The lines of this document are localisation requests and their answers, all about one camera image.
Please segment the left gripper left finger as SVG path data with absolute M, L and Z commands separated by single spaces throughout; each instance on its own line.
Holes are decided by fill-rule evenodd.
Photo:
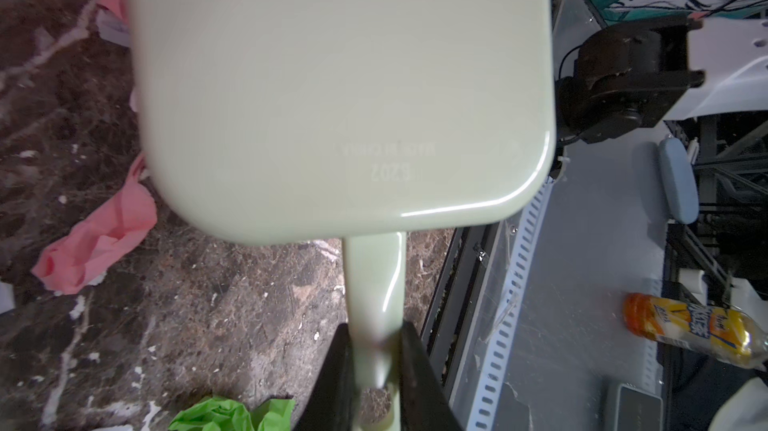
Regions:
M 350 431 L 357 416 L 358 388 L 347 323 L 333 336 L 305 409 L 295 431 Z

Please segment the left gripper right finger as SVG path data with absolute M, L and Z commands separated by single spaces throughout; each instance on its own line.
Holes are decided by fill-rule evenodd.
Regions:
M 415 326 L 403 321 L 395 358 L 400 425 L 411 431 L 461 431 Z

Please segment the light green dustpan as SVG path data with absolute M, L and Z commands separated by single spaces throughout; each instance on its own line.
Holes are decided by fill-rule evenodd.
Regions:
M 338 238 L 360 395 L 402 430 L 407 236 L 484 225 L 544 185 L 551 0 L 126 0 L 155 186 L 244 245 Z

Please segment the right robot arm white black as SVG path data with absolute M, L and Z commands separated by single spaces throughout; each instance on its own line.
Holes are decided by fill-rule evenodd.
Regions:
M 767 21 L 664 16 L 604 28 L 555 83 L 557 145 L 767 108 Z

